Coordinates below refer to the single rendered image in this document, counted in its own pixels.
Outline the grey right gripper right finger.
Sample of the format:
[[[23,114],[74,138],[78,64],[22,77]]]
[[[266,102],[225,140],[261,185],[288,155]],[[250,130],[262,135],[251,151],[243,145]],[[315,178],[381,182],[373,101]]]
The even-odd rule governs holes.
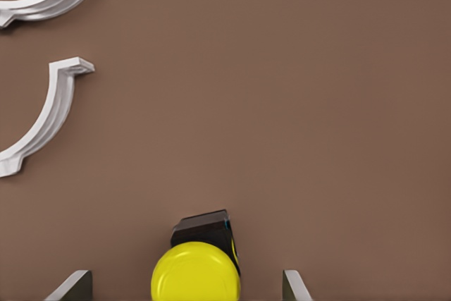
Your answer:
[[[283,301],[313,301],[297,270],[284,270],[282,282]]]

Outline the yellow button on black base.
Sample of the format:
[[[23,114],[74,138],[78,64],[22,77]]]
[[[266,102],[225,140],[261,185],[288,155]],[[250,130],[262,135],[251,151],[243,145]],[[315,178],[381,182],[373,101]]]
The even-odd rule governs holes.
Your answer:
[[[181,219],[156,263],[152,301],[238,301],[240,266],[225,209]]]

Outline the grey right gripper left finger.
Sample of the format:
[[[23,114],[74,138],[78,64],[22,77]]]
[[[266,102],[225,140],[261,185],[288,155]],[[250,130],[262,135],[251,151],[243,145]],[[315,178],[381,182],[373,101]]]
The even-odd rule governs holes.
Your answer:
[[[92,301],[93,279],[90,270],[77,270],[43,301]]]

